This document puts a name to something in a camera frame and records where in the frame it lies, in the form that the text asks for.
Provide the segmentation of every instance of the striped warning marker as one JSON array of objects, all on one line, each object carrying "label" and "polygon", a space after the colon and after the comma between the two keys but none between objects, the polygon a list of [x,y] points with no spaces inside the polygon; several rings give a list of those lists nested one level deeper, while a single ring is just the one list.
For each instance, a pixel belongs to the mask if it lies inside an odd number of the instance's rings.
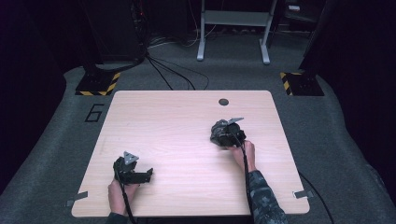
[{"label": "striped warning marker", "polygon": [[293,95],[293,92],[291,91],[290,84],[288,82],[288,79],[286,75],[296,75],[299,76],[301,73],[280,73],[280,77],[282,78],[283,82],[283,87],[285,88],[286,94],[287,95]]},{"label": "striped warning marker", "polygon": [[120,73],[114,75],[111,80],[110,85],[108,86],[106,91],[76,91],[76,95],[110,95],[113,92],[114,88],[116,88],[117,81],[119,80]]}]

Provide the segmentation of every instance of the table top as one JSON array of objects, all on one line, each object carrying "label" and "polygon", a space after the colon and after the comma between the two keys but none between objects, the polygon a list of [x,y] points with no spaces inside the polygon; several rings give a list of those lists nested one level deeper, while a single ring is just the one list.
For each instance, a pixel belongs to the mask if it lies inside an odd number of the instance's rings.
[{"label": "table top", "polygon": [[[228,105],[220,105],[227,99]],[[220,119],[237,123],[256,147],[262,171],[287,214],[309,211],[290,147],[269,91],[118,91],[75,201],[75,217],[106,217],[113,163],[128,151],[135,171],[153,168],[131,204],[136,217],[248,215],[244,174],[230,151],[209,140]]]}]

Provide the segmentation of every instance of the camouflage sleeve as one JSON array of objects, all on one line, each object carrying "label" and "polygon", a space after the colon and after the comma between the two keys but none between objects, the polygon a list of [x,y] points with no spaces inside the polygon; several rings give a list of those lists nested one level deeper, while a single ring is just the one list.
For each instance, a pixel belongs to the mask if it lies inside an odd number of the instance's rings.
[{"label": "camouflage sleeve", "polygon": [[275,194],[260,171],[248,174],[254,224],[288,224]]}]

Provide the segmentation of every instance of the sleeve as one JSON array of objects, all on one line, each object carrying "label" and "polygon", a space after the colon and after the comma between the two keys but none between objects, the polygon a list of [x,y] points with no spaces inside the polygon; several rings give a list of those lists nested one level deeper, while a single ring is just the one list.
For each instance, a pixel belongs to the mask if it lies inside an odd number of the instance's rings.
[{"label": "sleeve", "polygon": [[285,212],[279,207],[275,194],[260,171],[248,174],[254,224],[288,224]]},{"label": "sleeve", "polygon": [[117,213],[110,213],[107,217],[106,224],[126,224],[128,217]]}]

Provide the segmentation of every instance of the hand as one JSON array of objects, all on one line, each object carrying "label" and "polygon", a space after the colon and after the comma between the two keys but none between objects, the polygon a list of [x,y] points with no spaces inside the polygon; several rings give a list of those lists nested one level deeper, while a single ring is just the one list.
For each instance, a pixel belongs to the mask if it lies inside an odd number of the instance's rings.
[{"label": "hand", "polygon": [[[128,196],[129,204],[131,204],[132,198],[134,197],[134,192],[138,187],[138,184],[125,185],[125,193]],[[128,216],[120,183],[116,179],[113,179],[113,181],[111,181],[111,183],[108,185],[108,202],[110,204],[110,210],[112,213]]]},{"label": "hand", "polygon": [[[254,155],[254,144],[246,140],[243,145],[245,145],[245,152],[247,154],[247,170],[249,172],[257,170]],[[242,171],[245,171],[244,154],[242,152],[242,148],[227,147],[227,149],[229,149],[233,153],[233,158],[235,159],[236,163],[238,163],[238,165],[241,167]]]}]

